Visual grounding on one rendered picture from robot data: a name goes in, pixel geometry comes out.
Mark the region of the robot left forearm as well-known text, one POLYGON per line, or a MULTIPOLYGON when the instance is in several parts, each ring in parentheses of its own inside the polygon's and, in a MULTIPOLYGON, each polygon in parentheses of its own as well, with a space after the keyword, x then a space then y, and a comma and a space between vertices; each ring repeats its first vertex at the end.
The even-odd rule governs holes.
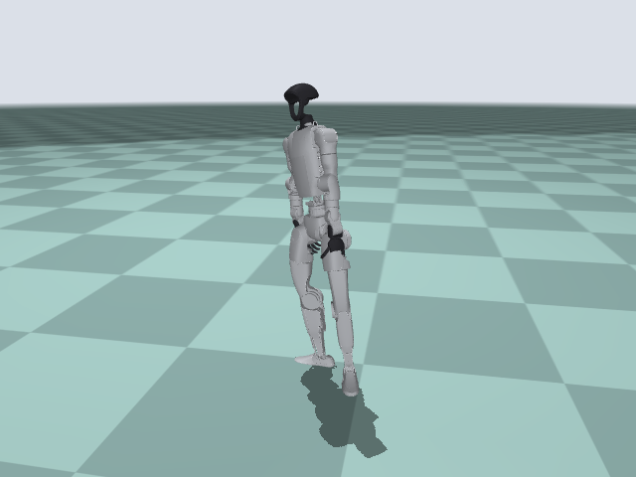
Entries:
POLYGON ((324 219, 327 225, 330 225, 333 230, 333 236, 341 234, 343 227, 341 224, 341 215, 339 213, 339 200, 340 200, 340 187, 336 176, 330 175, 327 180, 329 193, 323 195, 323 201, 325 204, 325 216, 324 219))

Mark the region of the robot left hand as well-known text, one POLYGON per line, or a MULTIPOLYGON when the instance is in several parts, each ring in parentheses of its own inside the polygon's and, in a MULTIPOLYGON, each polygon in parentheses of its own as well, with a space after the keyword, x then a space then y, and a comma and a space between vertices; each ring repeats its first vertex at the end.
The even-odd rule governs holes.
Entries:
POLYGON ((341 239, 342 236, 343 236, 343 232, 341 234, 333 236, 332 227, 330 225, 328 225, 328 238, 330 240, 328 242, 328 247, 326 248, 326 250, 324 251, 324 253, 321 255, 320 258, 324 258, 329 250, 330 250, 330 253, 333 252, 333 251, 340 250, 341 253, 344 254, 344 256, 345 256, 345 250, 344 250, 345 245, 344 245, 344 242, 341 239))

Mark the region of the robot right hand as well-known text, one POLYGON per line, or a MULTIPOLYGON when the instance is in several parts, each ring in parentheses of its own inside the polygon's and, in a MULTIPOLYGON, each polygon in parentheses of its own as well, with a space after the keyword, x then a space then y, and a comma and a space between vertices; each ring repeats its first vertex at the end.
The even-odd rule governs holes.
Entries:
MULTIPOLYGON (((298 224, 298 222, 297 222, 296 220, 293 220, 293 224, 294 224, 294 226, 295 226, 295 227, 298 227, 298 226, 299 226, 299 224, 298 224)), ((315 243, 316 245, 318 245, 318 246, 321 246, 321 244, 320 244, 320 243, 318 243, 318 242, 314 242, 314 243, 315 243)), ((314 250, 313 248, 315 248, 315 249, 317 249, 317 250, 320 250, 320 248, 318 248, 317 246, 315 246, 315 245, 314 245, 314 243, 312 243, 312 244, 307 244, 307 246, 308 246, 309 248, 311 248, 311 249, 312 249, 311 254, 314 254, 314 253, 317 253, 317 252, 318 252, 318 251, 314 250), (312 248, 311 246, 312 246, 313 248, 312 248), (314 252, 314 253, 313 253, 313 252, 314 252)))

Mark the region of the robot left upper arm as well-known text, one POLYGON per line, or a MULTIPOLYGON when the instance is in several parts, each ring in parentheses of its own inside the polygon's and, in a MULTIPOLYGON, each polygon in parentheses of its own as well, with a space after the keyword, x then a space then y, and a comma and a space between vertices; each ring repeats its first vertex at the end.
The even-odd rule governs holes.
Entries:
POLYGON ((337 176, 337 142, 338 134, 333 128, 316 128, 314 129, 314 139, 316 145, 320 149, 321 164, 324 175, 319 177, 317 181, 318 188, 323 192, 328 192, 327 180, 330 175, 337 176))

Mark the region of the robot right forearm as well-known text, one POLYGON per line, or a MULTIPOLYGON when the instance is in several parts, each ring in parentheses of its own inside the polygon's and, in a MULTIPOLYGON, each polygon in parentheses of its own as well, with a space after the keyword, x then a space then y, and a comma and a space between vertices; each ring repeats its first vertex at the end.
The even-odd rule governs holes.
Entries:
POLYGON ((291 191, 288 191, 288 197, 290 200, 290 216, 292 217, 292 223, 293 220, 296 220, 298 222, 299 225, 304 223, 304 210, 303 210, 303 204, 302 204, 302 199, 300 198, 297 193, 293 193, 291 191))

